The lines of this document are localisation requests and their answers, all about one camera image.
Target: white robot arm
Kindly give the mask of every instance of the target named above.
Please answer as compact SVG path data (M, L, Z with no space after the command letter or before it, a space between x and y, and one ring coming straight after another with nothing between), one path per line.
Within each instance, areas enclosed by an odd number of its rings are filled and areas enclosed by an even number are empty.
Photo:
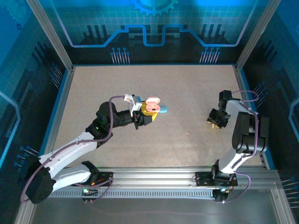
M39 158L30 157L26 160L18 184L32 203L40 203L53 191L68 185L75 183L92 185L98 183L98 180L105 181L106 177L109 178L108 174L104 178L100 177L97 168L89 161L73 168L65 167L106 143L113 136L111 124L115 128L134 123L135 128L138 129L139 126L154 121L160 109L157 105L160 101L158 98L141 101L140 97L125 95L123 99L128 102L128 110L117 112L113 103L102 103L96 113L97 118L76 139ZM150 111L147 110L148 105L152 105Z
M218 161L220 172L232 174L247 159L257 153L266 151L269 119L253 112L241 100L232 98L231 91L220 92L218 106L219 110L213 109L207 119L212 126L217 128L225 127L228 119L233 119L236 122L232 137L232 148ZM257 145L254 152L255 141L257 141Z

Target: glass panel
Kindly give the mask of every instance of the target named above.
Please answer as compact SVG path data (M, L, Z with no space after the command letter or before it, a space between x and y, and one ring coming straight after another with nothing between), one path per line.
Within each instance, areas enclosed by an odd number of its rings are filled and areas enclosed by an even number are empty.
M244 66L250 89L261 94L259 113L270 117L269 147L291 207L298 206L299 2L281 1ZM298 208L293 208L297 218Z
M230 197L233 198L241 191L233 190ZM55 224L78 223L78 220L85 223L109 220L113 224L279 223L269 190L249 190L235 202L225 205L209 200L158 198L105 199L91 206L83 206L82 203L77 198L49 198L37 205L32 224L40 224L44 220Z
M74 64L235 63L268 3L41 2Z
M19 171L41 150L65 68L26 1L0 6L0 223L14 223Z

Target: table surface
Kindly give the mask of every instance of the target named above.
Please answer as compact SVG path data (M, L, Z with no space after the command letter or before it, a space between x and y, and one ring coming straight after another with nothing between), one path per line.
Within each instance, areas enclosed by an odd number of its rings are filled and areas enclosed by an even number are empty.
M98 167L210 166L231 148L235 120L230 119L226 128L212 129L206 119L212 108L218 109L219 92L238 89L231 65L76 67L55 149L79 136L110 97L157 96L159 105L168 107L167 113L139 130L133 124L115 128L105 145L69 166L87 160ZM114 103L117 111L128 108L119 99ZM256 156L244 164L261 165L261 161Z

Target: purple cable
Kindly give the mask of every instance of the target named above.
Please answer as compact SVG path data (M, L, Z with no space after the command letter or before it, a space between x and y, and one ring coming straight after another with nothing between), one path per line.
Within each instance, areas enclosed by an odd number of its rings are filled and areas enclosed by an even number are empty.
M45 166L48 164L48 162L50 162L53 158L55 158L55 156L57 156L59 153L61 153L62 151L66 150L67 148L69 147L72 147L76 144L80 144L80 143L85 143L85 142L102 142L102 141L106 141L110 138L111 134L112 134L112 128L113 128L113 111L112 111L112 100L113 99L116 99L116 98L124 98L124 96L115 96L115 97L111 97L109 99L109 110L110 110L110 128L109 128L109 133L108 135L103 138L103 139L98 139L98 140L80 140L78 142L73 142L73 143L70 143L64 147L62 147L61 149L59 149L57 152L55 152L51 157L49 157L41 166L39 166L39 168L36 169L36 171L32 174L32 176L28 179L23 191L22 191L22 194L21 194L21 197L20 197L20 201L21 203L23 202L26 202L28 201L29 199L27 200L24 200L24 197L25 197L25 194L26 194L26 191L29 187L29 185L31 184L33 178L36 176L36 174Z
M98 197L97 199L88 201L89 203L93 203L93 202L96 202L97 200L101 199L107 193L107 191L111 188L111 186L112 186L112 184L114 182L114 179L109 179L107 181L104 181L103 183L99 183L99 184L96 184L96 185L82 185L82 184L79 184L79 183L76 183L75 185L77 185L79 187L83 187L83 188L87 187L87 188L90 188L90 189L94 189L96 187L102 186L105 183L109 183L109 182L111 182L111 184L109 185L109 187L107 187L107 189L103 192L103 194L100 197Z
M217 204L226 204L226 203L230 203L230 202L232 202L232 201L234 201L234 200L236 200L236 199L238 199L239 197L241 197L243 194L245 194L247 191L248 191L248 189L249 189L249 187L250 187L250 184L251 184L251 178L250 178L250 176L248 175L248 174L242 174L242 173L238 173L238 172L234 172L235 174L237 174L237 175L242 175L242 176L246 176L247 178L248 178L248 185L247 185L247 187L245 188L245 190L241 193L241 194L239 194L237 197L234 197L233 199L231 199L231 200L228 200L228 201L225 201L224 203L223 202L216 202Z
M252 90L237 90L237 91L232 92L232 94L234 94L236 92L251 92L251 93L256 95L255 99L242 100L243 102L255 102L259 99L259 95L256 92L252 91Z
M243 100L243 102L254 102L254 101L257 101L257 100L259 99L258 94L257 94L256 92L254 92L254 91L251 91L251 90L238 90L238 91L235 91L235 92L251 92L251 93L254 93L254 94L257 96L257 98L254 99L254 100ZM257 117L257 114L256 114L253 110L249 110L249 112L252 113L252 114L254 115L254 118L255 118L255 131L256 131L256 132L255 132L255 134L254 134L254 150L253 150L253 153L252 153L252 154L250 154L250 155L245 155L245 156L243 156L243 158L252 158L252 157L254 157L254 156L256 155L256 151L257 151L257 142L258 142L258 117ZM232 166L232 168L236 167L236 165L238 165L241 161L242 161L242 160L238 160L238 161ZM238 173L238 172L236 172L236 171L234 171L234 173L237 174L237 175L246 176L246 177L248 178L248 185L247 185L247 187L245 188L245 190L244 190L241 194L239 194L237 197L235 197L235 198L233 198L233 199L231 199L231 200L229 200L229 201L225 201L224 203L229 203L229 202L232 202L232 201L238 199L239 197L241 197L242 195L244 195L244 194L247 192L247 190L249 189L249 187L250 187L250 184L251 184L251 178L250 178L249 175L247 175L247 174L242 174L242 173Z

